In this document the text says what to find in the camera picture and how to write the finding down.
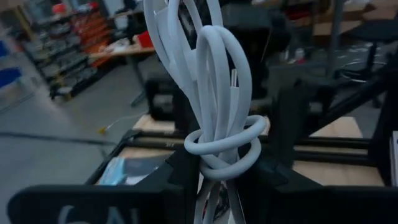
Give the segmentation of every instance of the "metal shelving unit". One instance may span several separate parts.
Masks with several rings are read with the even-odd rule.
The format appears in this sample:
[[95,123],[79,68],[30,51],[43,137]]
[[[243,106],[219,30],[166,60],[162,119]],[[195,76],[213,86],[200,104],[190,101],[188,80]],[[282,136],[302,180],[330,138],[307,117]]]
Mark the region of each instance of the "metal shelving unit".
[[108,44],[110,31],[99,11],[45,19],[38,30],[36,38],[22,47],[49,86],[51,99],[69,100],[102,77],[97,68],[106,60],[88,58],[101,44]]

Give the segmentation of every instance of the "blue bin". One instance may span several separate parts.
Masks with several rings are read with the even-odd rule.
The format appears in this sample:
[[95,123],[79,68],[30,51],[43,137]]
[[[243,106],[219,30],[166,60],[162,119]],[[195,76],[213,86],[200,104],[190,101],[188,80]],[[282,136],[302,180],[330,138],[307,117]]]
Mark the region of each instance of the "blue bin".
[[22,73],[19,71],[19,68],[5,68],[0,70],[0,88],[16,81],[21,76]]

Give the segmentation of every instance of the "red object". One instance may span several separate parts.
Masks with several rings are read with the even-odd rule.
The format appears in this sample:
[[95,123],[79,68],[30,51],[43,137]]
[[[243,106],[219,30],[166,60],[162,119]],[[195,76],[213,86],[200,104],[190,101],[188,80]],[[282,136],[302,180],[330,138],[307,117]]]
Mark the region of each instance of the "red object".
[[297,64],[303,64],[305,62],[304,58],[298,59],[296,61]]
[[56,4],[52,6],[52,13],[54,14],[62,14],[67,12],[67,7],[65,4]]
[[138,41],[141,44],[141,47],[154,47],[152,41],[150,40],[150,36],[148,31],[145,31],[138,35]]
[[98,2],[90,2],[88,4],[90,5],[91,9],[97,9],[99,7]]

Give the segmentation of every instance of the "wooden board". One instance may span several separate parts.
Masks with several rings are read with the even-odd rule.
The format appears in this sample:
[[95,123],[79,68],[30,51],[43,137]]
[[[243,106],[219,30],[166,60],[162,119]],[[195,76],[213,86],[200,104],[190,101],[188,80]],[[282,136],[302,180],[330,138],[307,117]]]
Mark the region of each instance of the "wooden board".
[[371,0],[370,4],[376,8],[398,6],[398,0]]
[[378,19],[394,19],[396,17],[398,6],[384,7],[375,9],[371,12],[363,14],[363,19],[366,21]]
[[[143,129],[146,131],[173,131],[174,124],[171,122],[154,121],[149,115],[144,115],[134,125],[133,128]],[[352,117],[342,117],[335,122],[322,128],[313,136],[333,136],[360,138],[361,131]],[[141,141],[164,141],[165,139],[147,138]],[[328,151],[336,152],[342,149],[321,148],[321,147],[305,147],[297,146],[298,150]],[[357,153],[366,153],[366,151],[355,150]],[[161,149],[142,149],[142,148],[125,148],[120,156],[123,157],[149,157],[156,155],[170,154],[170,151]],[[367,185],[367,186],[383,186],[382,179],[376,168],[365,166],[352,166],[342,164],[328,164],[320,162],[302,162],[295,161],[294,170],[298,173],[322,184],[322,185]]]
[[[340,24],[340,34],[343,34],[351,29],[354,29],[355,27],[361,25],[361,21],[344,21]],[[315,24],[314,30],[313,30],[313,35],[314,36],[328,36],[331,34],[331,27],[332,23],[331,22],[324,22],[324,23],[319,23]]]

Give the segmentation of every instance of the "black cable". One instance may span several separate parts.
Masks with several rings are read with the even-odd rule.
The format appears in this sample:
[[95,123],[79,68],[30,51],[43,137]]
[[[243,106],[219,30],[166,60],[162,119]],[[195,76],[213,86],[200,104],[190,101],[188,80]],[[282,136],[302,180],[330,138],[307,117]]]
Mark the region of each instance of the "black cable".
[[26,138],[26,139],[36,139],[43,141],[56,141],[56,142],[69,142],[78,144],[91,144],[97,146],[114,146],[117,145],[115,142],[102,141],[102,140],[92,140],[92,139],[78,139],[78,138],[65,138],[58,136],[43,136],[37,134],[26,134],[26,133],[13,133],[13,132],[0,132],[0,138]]

